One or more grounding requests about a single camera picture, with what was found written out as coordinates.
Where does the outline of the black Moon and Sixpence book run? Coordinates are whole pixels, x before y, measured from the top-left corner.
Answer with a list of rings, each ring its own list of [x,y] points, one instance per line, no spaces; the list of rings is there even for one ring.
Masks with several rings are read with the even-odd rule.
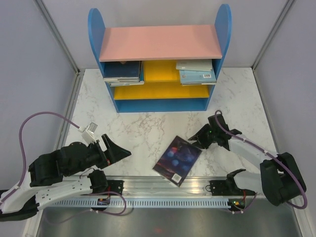
[[[144,83],[143,79],[103,79],[108,83]]]

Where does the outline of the navy blue book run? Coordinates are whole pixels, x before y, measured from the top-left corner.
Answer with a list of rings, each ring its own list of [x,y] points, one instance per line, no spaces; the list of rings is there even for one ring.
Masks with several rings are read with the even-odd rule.
[[[106,62],[104,78],[106,79],[137,79],[140,76],[141,61]]]

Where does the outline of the pale grey Gatsby book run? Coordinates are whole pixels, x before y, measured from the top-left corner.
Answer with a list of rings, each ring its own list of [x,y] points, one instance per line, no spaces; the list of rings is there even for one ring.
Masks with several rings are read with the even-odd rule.
[[[212,71],[211,59],[177,60],[176,69],[188,71]]]

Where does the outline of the dark purple blue book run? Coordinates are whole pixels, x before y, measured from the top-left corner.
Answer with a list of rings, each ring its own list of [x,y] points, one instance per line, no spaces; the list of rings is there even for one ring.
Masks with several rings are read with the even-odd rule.
[[[176,136],[153,170],[173,185],[180,187],[201,153],[201,149]]]

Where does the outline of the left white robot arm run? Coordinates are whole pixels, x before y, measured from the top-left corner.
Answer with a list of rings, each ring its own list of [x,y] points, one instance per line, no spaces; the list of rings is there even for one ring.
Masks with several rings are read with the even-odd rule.
[[[1,191],[0,220],[20,221],[60,200],[79,195],[105,195],[113,189],[104,168],[131,155],[102,135],[106,150],[99,141],[85,145],[73,142],[33,161],[21,185]]]

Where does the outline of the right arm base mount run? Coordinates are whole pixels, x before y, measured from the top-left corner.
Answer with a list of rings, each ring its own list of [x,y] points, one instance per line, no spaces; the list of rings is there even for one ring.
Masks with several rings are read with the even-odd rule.
[[[229,180],[210,180],[205,190],[215,197],[227,197],[230,206],[228,211],[232,214],[243,213],[247,208],[247,197],[253,198],[256,194],[254,191],[238,188]]]

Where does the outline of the bright blue book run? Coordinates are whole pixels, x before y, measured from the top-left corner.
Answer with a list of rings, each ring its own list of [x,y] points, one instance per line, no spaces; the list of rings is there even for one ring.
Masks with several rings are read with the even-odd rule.
[[[143,85],[143,84],[144,84],[144,81],[139,81],[139,82],[109,82],[109,85],[112,87]]]

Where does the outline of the green Alice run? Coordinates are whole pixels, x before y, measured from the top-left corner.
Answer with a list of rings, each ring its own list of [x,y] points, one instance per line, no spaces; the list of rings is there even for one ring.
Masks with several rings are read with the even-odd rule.
[[[200,86],[200,85],[207,85],[207,86],[213,86],[216,85],[216,82],[211,82],[211,83],[182,83],[182,86]]]

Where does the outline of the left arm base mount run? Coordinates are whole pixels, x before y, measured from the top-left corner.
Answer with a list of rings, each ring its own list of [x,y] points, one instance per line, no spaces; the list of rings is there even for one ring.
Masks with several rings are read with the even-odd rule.
[[[104,192],[102,192],[101,197],[97,200],[98,206],[106,206],[109,205],[111,202],[112,196],[116,197],[117,194],[112,194],[109,192],[116,192],[120,195],[123,191],[123,181],[122,180],[109,180],[108,181],[108,187],[105,189]]]

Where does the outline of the light blue book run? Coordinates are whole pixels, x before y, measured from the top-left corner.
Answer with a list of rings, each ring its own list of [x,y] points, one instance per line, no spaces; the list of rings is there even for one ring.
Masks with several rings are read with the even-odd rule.
[[[217,79],[213,71],[179,70],[181,83],[213,83]]]

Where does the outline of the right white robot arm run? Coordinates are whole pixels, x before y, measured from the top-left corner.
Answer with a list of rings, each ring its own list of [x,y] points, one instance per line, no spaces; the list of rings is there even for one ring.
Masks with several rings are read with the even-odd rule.
[[[251,190],[263,193],[274,206],[287,203],[300,210],[307,208],[307,188],[294,156],[288,152],[270,152],[241,131],[229,129],[220,110],[189,140],[200,149],[208,149],[215,143],[243,157],[259,170],[259,173],[251,173],[240,169],[228,174],[225,187],[229,193],[235,195],[241,190]]]

